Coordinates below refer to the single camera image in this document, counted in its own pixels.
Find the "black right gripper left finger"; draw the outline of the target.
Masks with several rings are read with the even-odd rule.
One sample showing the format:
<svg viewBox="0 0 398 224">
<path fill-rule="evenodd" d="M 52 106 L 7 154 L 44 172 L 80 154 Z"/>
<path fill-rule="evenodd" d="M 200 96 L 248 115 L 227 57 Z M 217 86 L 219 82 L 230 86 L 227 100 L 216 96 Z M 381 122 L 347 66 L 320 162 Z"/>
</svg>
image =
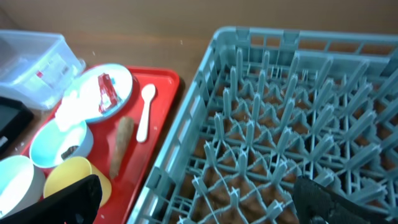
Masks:
<svg viewBox="0 0 398 224">
<path fill-rule="evenodd" d="M 49 197 L 1 219 L 1 224 L 92 224 L 103 196 L 100 178 L 91 174 Z"/>
</svg>

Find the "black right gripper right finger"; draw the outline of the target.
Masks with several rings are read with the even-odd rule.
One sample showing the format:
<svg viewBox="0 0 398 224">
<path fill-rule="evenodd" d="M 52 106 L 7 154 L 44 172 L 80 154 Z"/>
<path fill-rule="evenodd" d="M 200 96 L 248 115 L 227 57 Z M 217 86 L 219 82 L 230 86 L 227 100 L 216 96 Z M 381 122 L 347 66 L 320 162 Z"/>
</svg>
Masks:
<svg viewBox="0 0 398 224">
<path fill-rule="evenodd" d="M 296 178 L 292 200 L 300 224 L 389 224 L 382 216 L 303 176 Z"/>
</svg>

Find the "yellow plastic cup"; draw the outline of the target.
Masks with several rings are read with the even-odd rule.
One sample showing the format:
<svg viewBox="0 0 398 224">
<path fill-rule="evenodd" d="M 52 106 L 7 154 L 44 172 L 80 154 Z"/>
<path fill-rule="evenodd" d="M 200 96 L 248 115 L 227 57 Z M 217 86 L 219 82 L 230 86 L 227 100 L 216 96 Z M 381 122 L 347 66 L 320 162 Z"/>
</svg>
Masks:
<svg viewBox="0 0 398 224">
<path fill-rule="evenodd" d="M 45 181 L 43 197 L 49 197 L 91 174 L 99 177 L 102 189 L 102 198 L 99 206 L 102 207 L 111 196 L 111 182 L 88 159 L 80 156 L 67 159 L 51 171 Z"/>
</svg>

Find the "brown food scrap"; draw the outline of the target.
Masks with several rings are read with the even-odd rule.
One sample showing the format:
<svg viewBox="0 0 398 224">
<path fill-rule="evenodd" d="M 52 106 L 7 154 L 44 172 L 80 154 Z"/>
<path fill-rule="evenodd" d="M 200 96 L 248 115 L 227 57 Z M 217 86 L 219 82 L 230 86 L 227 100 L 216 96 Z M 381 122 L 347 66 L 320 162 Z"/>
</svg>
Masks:
<svg viewBox="0 0 398 224">
<path fill-rule="evenodd" d="M 63 160 L 68 159 L 78 148 L 79 146 L 70 146 L 65 152 L 61 154 L 61 158 Z"/>
</svg>

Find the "pale green rice bowl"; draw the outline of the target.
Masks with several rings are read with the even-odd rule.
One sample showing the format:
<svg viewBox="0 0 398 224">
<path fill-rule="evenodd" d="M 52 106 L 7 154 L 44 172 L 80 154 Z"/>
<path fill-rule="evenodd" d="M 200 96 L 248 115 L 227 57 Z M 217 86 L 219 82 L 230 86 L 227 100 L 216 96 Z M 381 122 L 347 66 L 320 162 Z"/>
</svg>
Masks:
<svg viewBox="0 0 398 224">
<path fill-rule="evenodd" d="M 39 201 L 45 175 L 30 158 L 11 156 L 1 161 L 1 219 Z"/>
</svg>

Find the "light blue bowl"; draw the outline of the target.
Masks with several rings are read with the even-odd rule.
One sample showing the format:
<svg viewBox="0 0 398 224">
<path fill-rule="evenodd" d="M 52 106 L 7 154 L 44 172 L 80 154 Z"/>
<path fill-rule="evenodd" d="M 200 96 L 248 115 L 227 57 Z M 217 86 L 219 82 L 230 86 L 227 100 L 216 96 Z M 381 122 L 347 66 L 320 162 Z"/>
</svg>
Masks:
<svg viewBox="0 0 398 224">
<path fill-rule="evenodd" d="M 51 119 L 34 136 L 29 148 L 29 157 L 39 168 L 53 168 L 65 161 L 61 154 L 70 146 L 79 146 L 70 157 L 87 157 L 93 143 L 93 133 L 84 121 L 67 131 L 61 131 L 55 120 Z"/>
</svg>

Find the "white tissue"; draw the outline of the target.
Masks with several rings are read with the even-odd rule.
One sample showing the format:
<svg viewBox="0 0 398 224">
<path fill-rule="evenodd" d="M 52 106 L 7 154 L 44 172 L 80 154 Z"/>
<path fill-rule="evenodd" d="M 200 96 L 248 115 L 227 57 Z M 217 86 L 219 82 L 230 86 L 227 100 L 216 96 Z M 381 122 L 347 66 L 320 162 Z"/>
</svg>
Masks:
<svg viewBox="0 0 398 224">
<path fill-rule="evenodd" d="M 79 97 L 76 90 L 72 90 L 62 99 L 58 110 L 55 112 L 55 123 L 59 130 L 67 131 L 72 126 L 85 121 L 90 117 L 87 111 L 87 104 L 83 98 Z"/>
</svg>

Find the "red sauce packet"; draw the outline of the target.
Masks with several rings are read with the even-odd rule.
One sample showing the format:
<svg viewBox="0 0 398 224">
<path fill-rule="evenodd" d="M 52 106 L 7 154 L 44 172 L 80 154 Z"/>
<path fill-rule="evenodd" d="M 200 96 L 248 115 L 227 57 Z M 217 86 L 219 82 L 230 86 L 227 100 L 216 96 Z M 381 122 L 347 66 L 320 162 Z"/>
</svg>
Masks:
<svg viewBox="0 0 398 224">
<path fill-rule="evenodd" d="M 108 110 L 114 108 L 119 103 L 119 96 L 114 89 L 111 77 L 107 73 L 103 73 L 98 77 L 100 103 L 99 112 L 104 114 Z"/>
</svg>

